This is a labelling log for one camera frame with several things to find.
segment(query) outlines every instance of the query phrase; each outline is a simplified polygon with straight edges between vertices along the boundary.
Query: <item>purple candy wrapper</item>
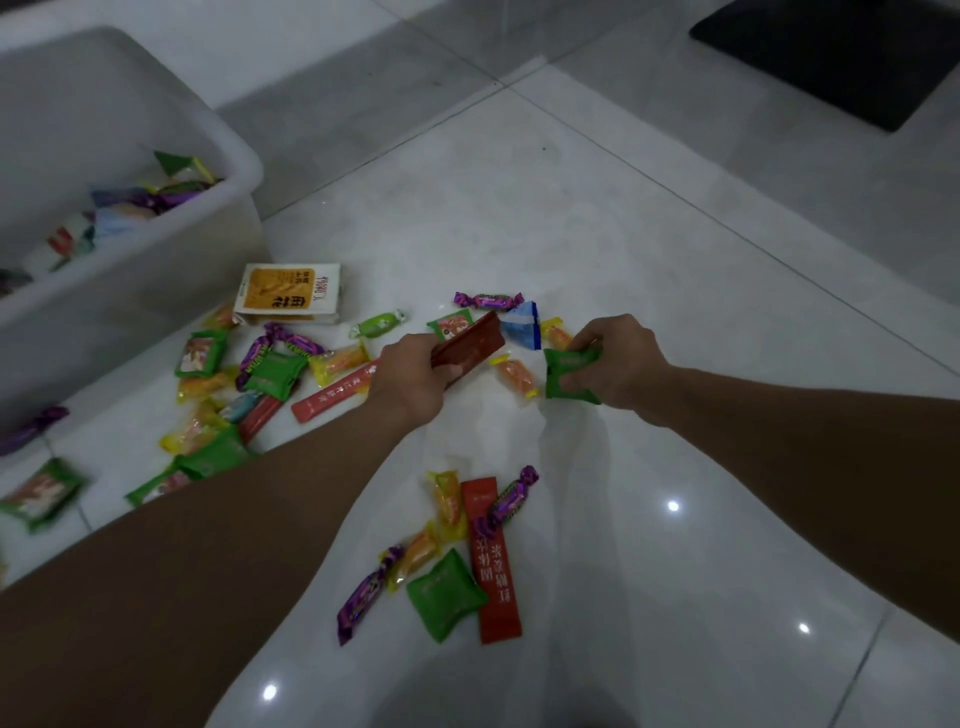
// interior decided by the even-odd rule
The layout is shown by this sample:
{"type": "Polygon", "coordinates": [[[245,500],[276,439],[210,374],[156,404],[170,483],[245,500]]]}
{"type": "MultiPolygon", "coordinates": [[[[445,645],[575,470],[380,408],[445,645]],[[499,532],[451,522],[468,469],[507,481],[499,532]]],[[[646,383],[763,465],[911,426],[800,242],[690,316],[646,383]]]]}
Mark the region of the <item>purple candy wrapper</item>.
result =
{"type": "Polygon", "coordinates": [[[486,308],[489,311],[509,311],[514,306],[523,303],[523,294],[507,296],[502,293],[481,293],[477,296],[468,296],[457,291],[453,294],[454,305],[461,307],[486,308]]]}
{"type": "Polygon", "coordinates": [[[0,455],[9,455],[12,452],[17,452],[27,443],[39,437],[50,425],[59,422],[69,414],[70,410],[66,407],[47,407],[16,432],[11,432],[9,435],[0,437],[0,455]]]}
{"type": "Polygon", "coordinates": [[[326,349],[320,344],[308,339],[302,334],[288,331],[282,324],[272,321],[264,325],[264,328],[267,329],[268,336],[272,336],[275,341],[282,341],[291,352],[297,353],[300,356],[320,356],[320,354],[326,352],[326,349]]]}
{"type": "Polygon", "coordinates": [[[380,560],[379,568],[360,582],[360,586],[350,595],[343,609],[337,612],[337,638],[340,640],[341,647],[353,639],[353,630],[367,615],[376,598],[380,596],[380,592],[387,583],[387,573],[403,557],[405,550],[406,548],[401,544],[388,548],[383,559],[380,560]]]}
{"type": "Polygon", "coordinates": [[[520,510],[530,495],[530,487],[538,480],[540,475],[532,465],[520,471],[520,477],[503,490],[503,493],[491,504],[487,515],[473,522],[477,533],[486,539],[493,538],[496,530],[520,510]]]}

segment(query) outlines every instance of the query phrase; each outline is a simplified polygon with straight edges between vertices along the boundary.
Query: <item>left hand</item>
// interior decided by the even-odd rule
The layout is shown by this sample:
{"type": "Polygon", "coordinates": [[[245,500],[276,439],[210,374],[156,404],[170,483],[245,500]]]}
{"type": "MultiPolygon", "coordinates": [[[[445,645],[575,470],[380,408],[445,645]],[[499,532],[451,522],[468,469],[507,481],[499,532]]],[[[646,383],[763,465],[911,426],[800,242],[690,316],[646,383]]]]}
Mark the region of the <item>left hand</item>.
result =
{"type": "Polygon", "coordinates": [[[446,385],[462,373],[457,366],[430,366],[437,344],[432,333],[408,333],[384,347],[367,401],[402,415],[410,429],[433,420],[444,406],[446,385]]]}

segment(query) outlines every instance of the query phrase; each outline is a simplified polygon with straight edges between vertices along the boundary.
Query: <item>black mat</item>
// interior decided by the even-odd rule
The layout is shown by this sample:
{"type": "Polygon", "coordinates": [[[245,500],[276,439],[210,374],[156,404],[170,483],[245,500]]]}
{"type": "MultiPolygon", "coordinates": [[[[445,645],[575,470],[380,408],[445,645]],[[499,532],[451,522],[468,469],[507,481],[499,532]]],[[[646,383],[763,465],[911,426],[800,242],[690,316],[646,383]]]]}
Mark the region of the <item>black mat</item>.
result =
{"type": "Polygon", "coordinates": [[[888,132],[960,61],[960,13],[925,0],[735,0],[690,35],[888,132]]]}

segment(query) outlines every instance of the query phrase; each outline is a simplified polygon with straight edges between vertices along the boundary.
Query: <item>white snack box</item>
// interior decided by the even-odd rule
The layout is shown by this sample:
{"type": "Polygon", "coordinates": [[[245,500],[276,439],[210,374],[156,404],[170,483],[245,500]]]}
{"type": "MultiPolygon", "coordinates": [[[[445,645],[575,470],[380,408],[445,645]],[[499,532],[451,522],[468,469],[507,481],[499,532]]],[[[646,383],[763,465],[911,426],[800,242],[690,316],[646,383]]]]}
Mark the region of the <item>white snack box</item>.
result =
{"type": "Polygon", "coordinates": [[[250,263],[233,312],[289,321],[337,324],[340,263],[250,263]]]}

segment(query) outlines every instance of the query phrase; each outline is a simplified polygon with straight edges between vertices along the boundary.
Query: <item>forearm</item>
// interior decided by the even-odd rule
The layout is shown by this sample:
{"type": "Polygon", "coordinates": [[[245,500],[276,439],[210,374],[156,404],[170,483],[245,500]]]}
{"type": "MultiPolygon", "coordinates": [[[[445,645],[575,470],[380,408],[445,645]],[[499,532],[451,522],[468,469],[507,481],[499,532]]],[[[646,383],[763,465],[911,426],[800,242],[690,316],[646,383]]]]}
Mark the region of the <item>forearm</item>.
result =
{"type": "Polygon", "coordinates": [[[409,428],[371,400],[129,514],[15,584],[0,598],[0,715],[203,725],[409,428]]]}
{"type": "Polygon", "coordinates": [[[960,401],[678,369],[653,406],[826,556],[960,637],[960,401]]]}

